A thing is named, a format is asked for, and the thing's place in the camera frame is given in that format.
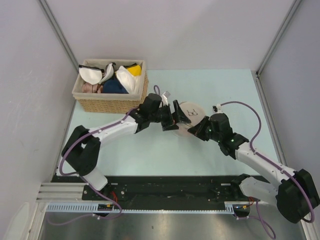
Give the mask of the white mesh laundry bag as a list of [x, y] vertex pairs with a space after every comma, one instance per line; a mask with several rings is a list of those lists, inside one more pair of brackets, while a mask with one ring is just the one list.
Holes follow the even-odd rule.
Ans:
[[175, 130], [173, 133], [178, 137], [192, 137], [192, 134], [188, 132], [188, 129], [199, 124], [206, 116], [206, 112], [200, 105], [189, 101], [180, 102], [179, 106], [183, 113], [190, 119], [191, 123], [179, 123], [179, 129]]

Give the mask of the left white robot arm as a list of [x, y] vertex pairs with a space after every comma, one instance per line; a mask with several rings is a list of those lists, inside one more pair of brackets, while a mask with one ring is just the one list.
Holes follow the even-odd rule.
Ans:
[[68, 176], [63, 172], [64, 163], [68, 163], [73, 173], [93, 188], [93, 194], [98, 199], [107, 199], [111, 188], [107, 185], [108, 179], [97, 167], [101, 148], [121, 137], [137, 134], [151, 123], [160, 123], [163, 131], [178, 130], [179, 124], [191, 123], [177, 100], [173, 101], [173, 107], [174, 112], [164, 96], [150, 93], [138, 107], [112, 123], [96, 128], [77, 126], [61, 152], [60, 174]]

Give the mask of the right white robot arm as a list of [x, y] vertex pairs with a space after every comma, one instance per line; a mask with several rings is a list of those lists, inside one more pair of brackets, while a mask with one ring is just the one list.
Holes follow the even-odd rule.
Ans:
[[281, 215], [291, 223], [298, 223], [310, 215], [315, 220], [314, 209], [320, 198], [311, 174], [305, 169], [294, 170], [274, 162], [259, 153], [250, 141], [236, 133], [224, 113], [205, 116], [188, 132], [202, 141], [217, 142], [225, 156], [240, 161], [259, 173], [266, 181], [259, 181], [245, 174], [230, 188], [231, 196], [242, 201], [245, 197], [269, 203], [277, 207]]

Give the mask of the yellow bra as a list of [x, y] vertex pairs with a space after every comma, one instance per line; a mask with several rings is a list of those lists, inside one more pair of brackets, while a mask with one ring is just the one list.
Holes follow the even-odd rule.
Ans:
[[128, 72], [134, 77], [140, 76], [142, 74], [142, 68], [140, 65], [132, 65], [126, 68]]

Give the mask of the navy blue bra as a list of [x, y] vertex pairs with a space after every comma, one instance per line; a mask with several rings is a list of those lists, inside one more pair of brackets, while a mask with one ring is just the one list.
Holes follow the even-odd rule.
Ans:
[[104, 94], [128, 94], [124, 86], [116, 78], [111, 78], [103, 84]]

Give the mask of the white bra black trim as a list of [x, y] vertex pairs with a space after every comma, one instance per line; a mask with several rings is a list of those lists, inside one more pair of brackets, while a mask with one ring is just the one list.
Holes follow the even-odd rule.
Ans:
[[81, 78], [91, 85], [96, 85], [103, 78], [104, 70], [98, 67], [90, 67], [86, 65], [79, 65], [78, 71]]

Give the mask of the pink beige bra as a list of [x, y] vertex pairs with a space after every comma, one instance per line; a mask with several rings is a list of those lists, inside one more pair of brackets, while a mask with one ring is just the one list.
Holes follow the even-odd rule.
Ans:
[[85, 94], [101, 94], [103, 91], [103, 86], [101, 84], [90, 84], [86, 82], [82, 86], [82, 93]]

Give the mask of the wicker basket with liner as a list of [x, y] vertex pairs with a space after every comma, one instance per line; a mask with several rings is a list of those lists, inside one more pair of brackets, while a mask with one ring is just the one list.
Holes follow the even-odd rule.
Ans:
[[147, 95], [145, 60], [85, 59], [78, 66], [73, 97], [85, 112], [121, 114]]

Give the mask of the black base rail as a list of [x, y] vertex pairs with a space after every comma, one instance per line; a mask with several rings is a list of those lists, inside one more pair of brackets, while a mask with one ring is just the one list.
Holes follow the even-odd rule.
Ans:
[[124, 207], [166, 210], [208, 210], [227, 202], [252, 204], [256, 198], [239, 189], [241, 175], [213, 176], [110, 176], [95, 193], [89, 186], [80, 191], [85, 202], [108, 203], [106, 197]]

